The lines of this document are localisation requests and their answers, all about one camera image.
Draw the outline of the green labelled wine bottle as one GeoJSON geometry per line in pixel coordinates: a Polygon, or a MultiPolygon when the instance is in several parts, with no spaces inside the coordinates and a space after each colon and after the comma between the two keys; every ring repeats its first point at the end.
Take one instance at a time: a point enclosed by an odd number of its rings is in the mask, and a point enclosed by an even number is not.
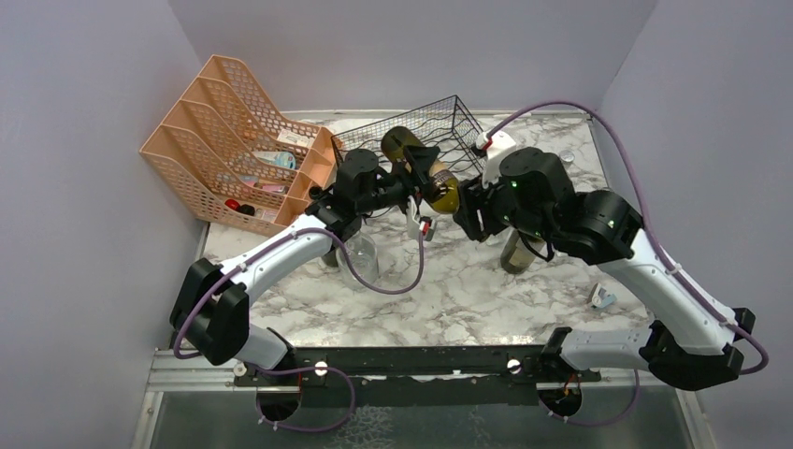
{"type": "Polygon", "coordinates": [[[435,156],[431,164],[427,162],[428,155],[438,149],[427,147],[405,126],[391,128],[381,140],[381,151],[392,164],[401,164],[410,173],[411,163],[405,155],[408,152],[413,160],[420,162],[421,167],[426,167],[423,172],[430,187],[423,192],[423,198],[434,211],[452,214],[459,207],[458,179],[438,156],[435,156]]]}

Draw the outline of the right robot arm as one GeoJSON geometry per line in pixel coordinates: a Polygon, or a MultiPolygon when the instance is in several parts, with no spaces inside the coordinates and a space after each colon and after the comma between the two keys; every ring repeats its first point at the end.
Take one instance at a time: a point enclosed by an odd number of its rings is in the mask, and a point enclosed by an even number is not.
{"type": "Polygon", "coordinates": [[[641,215],[620,195],[577,192],[556,154],[531,147],[507,155],[494,181],[462,181],[458,193],[454,221],[469,239],[483,241],[506,228],[542,239],[612,276],[654,316],[645,328],[555,330],[539,358],[547,378],[636,369],[699,391],[740,376],[744,357],[735,343],[749,336],[754,314],[694,294],[693,281],[663,264],[641,215]]]}

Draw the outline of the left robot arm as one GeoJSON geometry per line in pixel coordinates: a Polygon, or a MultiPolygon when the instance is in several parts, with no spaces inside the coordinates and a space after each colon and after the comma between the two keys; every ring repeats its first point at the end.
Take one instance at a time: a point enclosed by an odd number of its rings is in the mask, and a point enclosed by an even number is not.
{"type": "Polygon", "coordinates": [[[312,187],[310,203],[281,232],[236,257],[213,264],[206,258],[188,269],[169,322],[177,335],[178,359],[202,356],[214,366],[236,359],[258,366],[272,384],[282,384],[294,371],[292,346],[271,328],[250,322],[252,304],[270,287],[309,261],[339,249],[366,216],[398,207],[406,215],[409,236],[419,244],[431,239],[435,223],[419,211],[435,188],[429,169],[437,147],[409,146],[405,159],[385,171],[378,156],[366,149],[347,153],[335,182],[312,187]]]}

